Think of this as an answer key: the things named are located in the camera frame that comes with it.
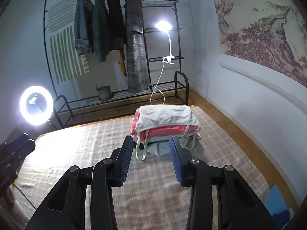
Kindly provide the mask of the white camisole top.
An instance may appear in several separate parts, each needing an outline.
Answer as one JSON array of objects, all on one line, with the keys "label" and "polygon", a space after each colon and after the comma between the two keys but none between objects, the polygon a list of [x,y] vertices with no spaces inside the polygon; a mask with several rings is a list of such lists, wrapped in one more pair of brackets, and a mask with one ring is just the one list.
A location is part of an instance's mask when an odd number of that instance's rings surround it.
[{"label": "white camisole top", "polygon": [[146,154],[164,156],[170,153],[167,142],[178,137],[189,150],[201,140],[200,122],[187,105],[146,105],[135,112],[131,122],[131,136],[136,143],[136,158],[144,161]]}]

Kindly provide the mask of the stack of folded clothes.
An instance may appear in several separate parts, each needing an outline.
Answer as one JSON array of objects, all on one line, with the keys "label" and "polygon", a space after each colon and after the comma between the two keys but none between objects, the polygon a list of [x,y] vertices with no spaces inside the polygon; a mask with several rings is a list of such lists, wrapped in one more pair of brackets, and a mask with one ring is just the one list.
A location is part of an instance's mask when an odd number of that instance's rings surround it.
[{"label": "stack of folded clothes", "polygon": [[[155,156],[165,156],[169,154],[169,138],[170,136],[152,137],[152,142],[147,142],[147,152]],[[199,133],[185,137],[178,135],[177,138],[182,147],[193,149],[196,142],[201,140],[201,135]]]}]

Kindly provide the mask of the black metal clothes rack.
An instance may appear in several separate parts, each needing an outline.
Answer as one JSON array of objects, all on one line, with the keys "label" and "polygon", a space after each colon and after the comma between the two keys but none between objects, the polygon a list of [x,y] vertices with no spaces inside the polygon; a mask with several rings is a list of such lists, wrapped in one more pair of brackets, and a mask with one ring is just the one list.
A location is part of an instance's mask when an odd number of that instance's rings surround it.
[{"label": "black metal clothes rack", "polygon": [[[169,7],[173,10],[177,9],[177,0],[140,0],[142,11],[149,8]],[[122,15],[125,25],[125,0],[120,0],[122,7]],[[54,67],[51,59],[51,53],[48,44],[48,31],[47,31],[47,10],[49,7],[44,8],[43,28],[44,28],[44,48],[48,71],[50,73],[51,83],[57,85]],[[153,94],[167,93],[168,98],[174,98],[177,104],[188,104],[188,98],[181,98],[178,95],[179,90],[189,90],[189,83],[187,76],[182,72],[182,53],[180,50],[176,50],[173,54],[175,59],[171,70],[174,72],[174,77],[171,80],[153,80],[150,73],[151,63],[165,64],[162,61],[162,57],[149,57],[149,49],[146,43],[146,35],[148,33],[160,34],[160,31],[155,27],[149,28],[144,23],[144,43],[146,49],[147,67],[149,72],[150,86],[142,92],[131,94],[127,91],[127,77],[123,75],[119,65],[119,50],[113,50],[108,53],[105,62],[99,62],[96,53],[87,54],[89,60],[89,66],[91,71],[87,74],[79,76],[77,78],[91,77],[97,75],[97,80],[89,80],[89,86],[93,92],[91,97],[81,98],[73,101],[59,94],[54,99],[54,116],[56,117],[60,128],[66,128],[76,126],[79,124],[85,124],[88,122],[94,122],[99,120],[102,111],[105,111],[106,118],[111,118],[111,110],[114,108],[125,108],[132,104],[141,102],[153,101]],[[127,54],[126,44],[124,45],[125,54],[125,67],[127,73]],[[101,101],[98,92],[95,90],[95,86],[111,86],[111,92],[113,97],[107,101]]]}]

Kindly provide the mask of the pink folded garment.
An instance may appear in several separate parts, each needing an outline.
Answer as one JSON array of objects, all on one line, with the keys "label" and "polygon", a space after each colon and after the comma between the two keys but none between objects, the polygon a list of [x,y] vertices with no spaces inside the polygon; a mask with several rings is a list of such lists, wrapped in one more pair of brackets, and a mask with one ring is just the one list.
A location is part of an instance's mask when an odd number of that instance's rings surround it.
[{"label": "pink folded garment", "polygon": [[191,111],[180,116],[177,113],[167,115],[165,111],[146,114],[138,108],[131,122],[131,136],[134,141],[144,142],[146,138],[195,133],[199,127],[200,123]]}]

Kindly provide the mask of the beige plaid bed blanket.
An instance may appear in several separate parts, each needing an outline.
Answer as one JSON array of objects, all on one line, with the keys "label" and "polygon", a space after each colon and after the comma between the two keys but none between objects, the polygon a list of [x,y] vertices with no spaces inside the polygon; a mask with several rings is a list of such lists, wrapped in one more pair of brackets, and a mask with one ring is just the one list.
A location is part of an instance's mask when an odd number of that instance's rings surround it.
[{"label": "beige plaid bed blanket", "polygon": [[[269,197],[264,176],[235,141],[201,108],[192,108],[200,121],[201,139],[192,154],[208,165],[233,165],[261,201]],[[14,197],[27,218],[73,165],[86,168],[109,157],[130,133],[125,117],[66,128],[39,136],[35,150],[22,164]],[[191,191],[176,180],[171,157],[132,157],[127,179],[112,190],[119,229],[184,229]]]}]

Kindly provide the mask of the phone holder clamp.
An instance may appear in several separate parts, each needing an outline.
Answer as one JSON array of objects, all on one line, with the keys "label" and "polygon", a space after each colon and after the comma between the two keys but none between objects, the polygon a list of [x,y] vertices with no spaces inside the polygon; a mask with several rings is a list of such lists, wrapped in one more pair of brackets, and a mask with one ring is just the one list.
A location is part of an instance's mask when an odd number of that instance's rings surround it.
[{"label": "phone holder clamp", "polygon": [[35,105],[36,100],[37,100],[37,95],[34,94],[34,96],[33,96],[30,100],[28,100],[28,103],[29,103],[30,105]]}]

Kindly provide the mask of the potted plant green pot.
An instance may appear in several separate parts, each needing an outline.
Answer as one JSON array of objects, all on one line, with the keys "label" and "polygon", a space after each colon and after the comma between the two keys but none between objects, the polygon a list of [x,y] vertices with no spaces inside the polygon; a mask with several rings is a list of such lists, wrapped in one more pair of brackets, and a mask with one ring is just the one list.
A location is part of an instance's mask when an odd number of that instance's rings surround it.
[{"label": "potted plant green pot", "polygon": [[111,86],[95,86],[95,90],[98,92],[99,98],[101,101],[110,100],[113,97],[113,93],[111,92]]}]

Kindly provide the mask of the green striped white rug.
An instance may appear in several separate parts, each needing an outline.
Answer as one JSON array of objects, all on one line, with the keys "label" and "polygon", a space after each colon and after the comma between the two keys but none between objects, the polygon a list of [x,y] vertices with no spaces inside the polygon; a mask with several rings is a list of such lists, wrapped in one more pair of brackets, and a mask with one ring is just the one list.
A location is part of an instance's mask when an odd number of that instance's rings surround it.
[{"label": "green striped white rug", "polygon": [[87,55],[78,55],[74,46],[76,6],[77,0],[63,0],[47,10],[48,44],[58,84],[91,71]]}]

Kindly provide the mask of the yellow hanging garment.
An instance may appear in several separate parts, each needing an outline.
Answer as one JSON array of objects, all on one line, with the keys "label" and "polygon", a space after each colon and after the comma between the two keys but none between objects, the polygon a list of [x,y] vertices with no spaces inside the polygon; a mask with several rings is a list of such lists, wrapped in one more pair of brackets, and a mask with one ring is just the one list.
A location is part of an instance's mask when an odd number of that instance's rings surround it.
[{"label": "yellow hanging garment", "polygon": [[124,50],[119,50],[119,65],[120,65],[121,72],[123,73],[125,77],[127,77]]}]

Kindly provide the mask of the white clip desk lamp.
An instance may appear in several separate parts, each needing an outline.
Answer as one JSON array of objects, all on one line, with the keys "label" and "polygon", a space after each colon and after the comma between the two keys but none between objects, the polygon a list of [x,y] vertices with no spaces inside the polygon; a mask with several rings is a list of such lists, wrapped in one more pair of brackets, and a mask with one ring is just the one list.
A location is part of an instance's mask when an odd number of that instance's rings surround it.
[{"label": "white clip desk lamp", "polygon": [[165,46],[166,51],[165,55],[162,57],[162,61],[164,63],[173,65],[173,60],[175,59],[175,56],[172,54],[172,40],[170,36],[170,31],[173,29],[173,26],[166,20],[160,20],[155,24],[155,27],[156,29],[161,31],[167,39],[167,45]]}]

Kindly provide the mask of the black hanging coat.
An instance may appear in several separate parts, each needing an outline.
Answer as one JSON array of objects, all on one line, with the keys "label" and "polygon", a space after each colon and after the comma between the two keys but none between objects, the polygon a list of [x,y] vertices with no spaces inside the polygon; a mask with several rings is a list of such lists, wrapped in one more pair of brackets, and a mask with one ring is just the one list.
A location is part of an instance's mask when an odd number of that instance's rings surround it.
[{"label": "black hanging coat", "polygon": [[107,0],[109,9],[108,29],[110,50],[124,50],[126,44],[126,28],[124,25],[120,0]]}]

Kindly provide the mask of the dark green jacket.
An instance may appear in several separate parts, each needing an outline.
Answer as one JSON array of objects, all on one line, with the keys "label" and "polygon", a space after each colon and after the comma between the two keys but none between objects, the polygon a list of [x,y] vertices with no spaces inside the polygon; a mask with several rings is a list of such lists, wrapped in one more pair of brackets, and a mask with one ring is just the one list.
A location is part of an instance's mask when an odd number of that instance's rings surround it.
[{"label": "dark green jacket", "polygon": [[105,62],[110,52],[108,10],[105,0],[95,0],[93,9],[93,46],[99,62]]}]

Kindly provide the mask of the blue denim jacket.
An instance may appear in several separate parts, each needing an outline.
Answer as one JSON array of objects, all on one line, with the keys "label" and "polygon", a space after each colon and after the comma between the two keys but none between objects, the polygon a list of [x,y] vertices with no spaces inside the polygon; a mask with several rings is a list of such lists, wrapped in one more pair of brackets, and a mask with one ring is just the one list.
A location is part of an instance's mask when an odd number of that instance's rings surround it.
[{"label": "blue denim jacket", "polygon": [[79,56],[94,52],[93,9],[94,4],[91,0],[77,0],[74,19],[74,47]]}]

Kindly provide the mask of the landscape painting wall tapestry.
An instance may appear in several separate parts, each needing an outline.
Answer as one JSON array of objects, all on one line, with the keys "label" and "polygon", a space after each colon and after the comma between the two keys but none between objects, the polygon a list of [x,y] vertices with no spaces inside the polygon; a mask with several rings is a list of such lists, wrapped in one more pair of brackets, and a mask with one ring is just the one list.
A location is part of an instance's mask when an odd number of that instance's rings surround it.
[{"label": "landscape painting wall tapestry", "polygon": [[214,0],[221,53],[306,86],[306,22],[292,0]]}]

